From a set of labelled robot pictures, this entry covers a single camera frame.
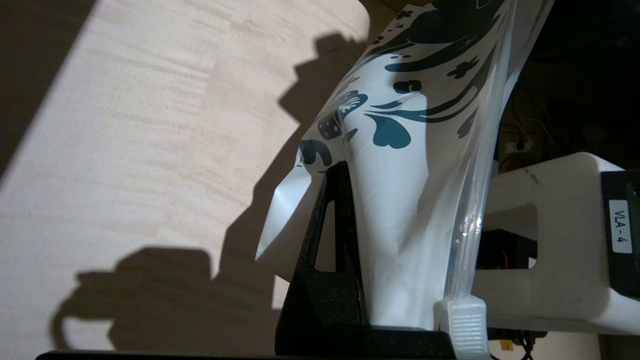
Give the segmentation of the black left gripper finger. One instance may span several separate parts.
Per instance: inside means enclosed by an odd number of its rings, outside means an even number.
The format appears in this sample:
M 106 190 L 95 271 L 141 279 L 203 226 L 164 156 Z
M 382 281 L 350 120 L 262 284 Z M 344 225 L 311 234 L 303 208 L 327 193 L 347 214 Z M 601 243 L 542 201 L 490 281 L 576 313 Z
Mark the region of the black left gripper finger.
M 315 264 L 329 203 L 334 204 L 334 266 Z M 275 332 L 284 357 L 366 357 L 366 310 L 348 165 L 327 169 L 311 212 Z

